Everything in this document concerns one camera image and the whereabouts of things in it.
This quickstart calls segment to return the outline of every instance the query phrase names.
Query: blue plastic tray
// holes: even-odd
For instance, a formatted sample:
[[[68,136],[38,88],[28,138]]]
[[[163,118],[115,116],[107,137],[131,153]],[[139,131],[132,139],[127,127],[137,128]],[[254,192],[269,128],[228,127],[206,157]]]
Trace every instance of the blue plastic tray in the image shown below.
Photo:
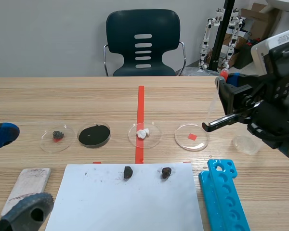
[[[199,174],[212,231],[250,231],[233,179],[232,160],[209,160]]]

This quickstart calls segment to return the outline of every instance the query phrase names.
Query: clear petri dish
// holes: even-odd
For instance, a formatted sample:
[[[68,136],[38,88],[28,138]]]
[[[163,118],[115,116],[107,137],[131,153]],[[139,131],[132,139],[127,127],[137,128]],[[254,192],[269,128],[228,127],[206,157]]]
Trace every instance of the clear petri dish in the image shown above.
[[[110,127],[107,123],[87,123],[77,134],[78,141],[86,148],[99,148],[110,140]]]
[[[256,154],[263,146],[263,141],[247,130],[246,124],[238,124],[232,143],[235,148],[245,154]]]
[[[63,137],[55,139],[54,132],[63,134]],[[45,131],[40,139],[40,147],[48,153],[57,153],[68,148],[74,140],[74,130],[65,124],[61,124]]]
[[[137,137],[137,131],[140,129],[149,129],[150,135],[146,136],[144,139],[139,139]],[[160,142],[160,138],[162,137],[161,130],[154,125],[154,123],[139,123],[133,124],[128,132],[130,142],[140,148],[152,148]]]
[[[209,143],[208,133],[197,124],[184,124],[178,127],[174,134],[175,141],[189,151],[200,151]]]

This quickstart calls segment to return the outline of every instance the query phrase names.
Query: chair metal leg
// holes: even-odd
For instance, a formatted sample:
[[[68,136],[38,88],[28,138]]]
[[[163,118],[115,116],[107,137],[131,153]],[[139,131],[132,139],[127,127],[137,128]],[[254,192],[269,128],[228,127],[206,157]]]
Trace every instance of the chair metal leg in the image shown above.
[[[179,42],[182,44],[182,49],[183,49],[183,56],[184,56],[184,64],[183,64],[183,68],[181,69],[180,73],[178,76],[180,76],[185,68],[185,65],[186,65],[186,53],[185,53],[185,46],[184,46],[184,43],[183,42]]]
[[[108,47],[108,45],[104,46],[104,68],[105,68],[106,76],[109,76],[108,71],[107,71],[107,65],[106,65],[106,47]]]

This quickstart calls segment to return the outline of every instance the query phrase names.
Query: wooden block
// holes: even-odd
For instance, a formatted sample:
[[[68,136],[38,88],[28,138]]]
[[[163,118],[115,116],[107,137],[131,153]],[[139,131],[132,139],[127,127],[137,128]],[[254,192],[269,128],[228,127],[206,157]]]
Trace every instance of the wooden block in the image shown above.
[[[12,191],[1,212],[4,216],[19,201],[27,196],[44,192],[50,168],[27,168],[20,173]]]

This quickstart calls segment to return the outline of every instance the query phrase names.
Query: black stone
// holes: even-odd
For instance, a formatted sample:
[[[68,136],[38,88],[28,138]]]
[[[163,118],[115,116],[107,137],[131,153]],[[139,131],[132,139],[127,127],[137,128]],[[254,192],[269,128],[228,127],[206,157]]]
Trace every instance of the black stone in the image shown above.
[[[169,177],[171,174],[171,168],[170,167],[165,167],[162,169],[162,178],[166,179],[167,177]]]
[[[124,167],[124,179],[129,179],[133,175],[133,170],[130,166]]]
[[[61,131],[54,131],[53,138],[54,139],[62,139],[64,137],[64,133]]]

